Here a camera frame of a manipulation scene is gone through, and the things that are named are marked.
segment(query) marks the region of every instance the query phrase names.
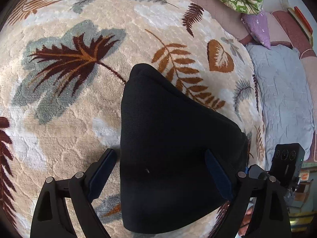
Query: heart-shaped leaf pattern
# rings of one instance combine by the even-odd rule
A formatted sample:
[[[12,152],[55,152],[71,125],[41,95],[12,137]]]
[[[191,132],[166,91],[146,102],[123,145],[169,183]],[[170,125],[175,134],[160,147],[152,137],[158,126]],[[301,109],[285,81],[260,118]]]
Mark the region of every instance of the heart-shaped leaf pattern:
[[[207,44],[207,56],[209,70],[217,72],[232,72],[234,63],[231,56],[224,50],[223,46],[215,39]]]

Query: purple pillow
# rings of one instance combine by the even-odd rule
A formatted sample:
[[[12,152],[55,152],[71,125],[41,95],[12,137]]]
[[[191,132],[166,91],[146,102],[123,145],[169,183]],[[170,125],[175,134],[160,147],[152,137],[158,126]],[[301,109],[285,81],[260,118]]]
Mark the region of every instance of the purple pillow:
[[[261,10],[258,15],[243,14],[241,21],[256,42],[262,44],[268,49],[271,49],[267,17],[264,10]]]

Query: beige rug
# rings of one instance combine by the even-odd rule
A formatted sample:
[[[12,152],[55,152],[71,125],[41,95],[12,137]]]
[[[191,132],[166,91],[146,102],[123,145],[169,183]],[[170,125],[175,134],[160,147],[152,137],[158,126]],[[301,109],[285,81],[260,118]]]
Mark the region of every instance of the beige rug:
[[[236,122],[250,164],[265,163],[250,56],[189,0],[21,0],[0,33],[0,54],[0,202],[22,237],[46,177],[70,178],[119,147],[122,92],[137,63]],[[140,237],[122,225],[119,162],[93,207],[111,237]],[[145,237],[207,237],[216,215]]]

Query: brown fern leaf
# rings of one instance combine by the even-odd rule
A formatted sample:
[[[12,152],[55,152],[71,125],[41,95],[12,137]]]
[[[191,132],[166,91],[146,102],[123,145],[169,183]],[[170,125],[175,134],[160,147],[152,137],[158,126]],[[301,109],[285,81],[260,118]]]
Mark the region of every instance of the brown fern leaf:
[[[253,82],[254,82],[254,90],[255,90],[255,94],[256,94],[256,109],[259,112],[259,82],[257,81],[256,75],[253,74]]]
[[[12,154],[6,144],[12,144],[10,137],[2,130],[10,126],[9,121],[5,117],[0,117],[0,206],[3,208],[7,218],[15,226],[15,208],[12,205],[13,199],[11,191],[15,191],[13,183],[7,175],[12,176],[8,160],[13,160]]]
[[[185,12],[185,15],[182,18],[183,26],[186,27],[187,32],[194,37],[194,34],[191,30],[193,23],[199,22],[202,20],[202,12],[204,9],[195,3],[191,3],[188,6],[188,10]]]
[[[200,77],[183,77],[182,74],[198,74],[199,70],[188,67],[188,66],[177,66],[179,65],[188,65],[191,63],[195,63],[195,60],[192,60],[190,58],[174,58],[175,55],[190,55],[191,53],[183,50],[183,49],[174,49],[170,50],[170,47],[175,48],[185,48],[185,45],[177,44],[177,43],[170,43],[168,45],[164,44],[163,41],[156,36],[154,33],[152,33],[149,30],[145,30],[148,33],[150,33],[152,36],[154,36],[162,45],[159,50],[155,52],[152,58],[152,63],[158,62],[158,71],[163,74],[163,72],[169,68],[168,64],[172,65],[171,68],[167,70],[167,74],[165,75],[166,79],[170,82],[175,79],[176,76],[176,88],[185,93],[186,96],[191,97],[194,101],[200,103],[201,105],[204,105],[212,110],[217,110],[222,108],[225,105],[225,101],[220,100],[219,98],[216,98],[212,96],[212,93],[205,92],[205,90],[208,89],[207,86],[200,85],[200,82],[203,81]]]
[[[211,238],[214,235],[214,233],[216,232],[217,228],[219,227],[219,225],[221,224],[223,218],[225,217],[229,206],[230,206],[230,202],[227,201],[218,209],[218,211],[217,211],[218,215],[216,217],[216,223],[215,223],[214,227],[212,228],[211,232],[209,233],[208,238]]]
[[[37,89],[43,82],[49,80],[52,76],[59,74],[54,83],[58,83],[58,89],[55,94],[60,96],[69,83],[73,79],[78,78],[72,92],[72,95],[74,95],[91,74],[96,64],[104,66],[124,84],[126,83],[118,72],[101,62],[108,51],[119,40],[112,40],[114,35],[106,37],[100,35],[96,41],[92,39],[90,45],[86,46],[84,43],[84,35],[85,33],[79,37],[73,37],[75,49],[71,49],[63,44],[61,44],[61,48],[55,45],[52,45],[52,48],[47,48],[43,45],[41,50],[36,49],[35,53],[30,55],[33,56],[32,60],[40,59],[40,62],[52,61],[52,63],[35,76],[34,80],[38,80],[35,89]]]
[[[256,152],[257,152],[257,158],[258,158],[258,162],[259,165],[261,165],[263,163],[264,160],[264,155],[265,155],[265,149],[263,146],[263,142],[262,142],[262,137],[261,137],[261,129],[260,127],[256,128]]]
[[[49,6],[57,1],[47,1],[47,0],[20,0],[15,6],[12,13],[10,14],[7,25],[14,25],[19,20],[25,20],[31,13],[34,15],[37,10],[46,6]]]

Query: gray pillow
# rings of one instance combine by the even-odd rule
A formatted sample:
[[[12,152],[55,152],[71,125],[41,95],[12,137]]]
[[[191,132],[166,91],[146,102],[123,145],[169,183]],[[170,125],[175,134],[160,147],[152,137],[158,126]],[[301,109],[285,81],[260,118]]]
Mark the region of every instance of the gray pillow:
[[[272,164],[277,144],[299,143],[309,157],[314,122],[313,103],[306,75],[298,54],[277,45],[271,50],[246,46],[259,82],[266,125],[266,170]]]

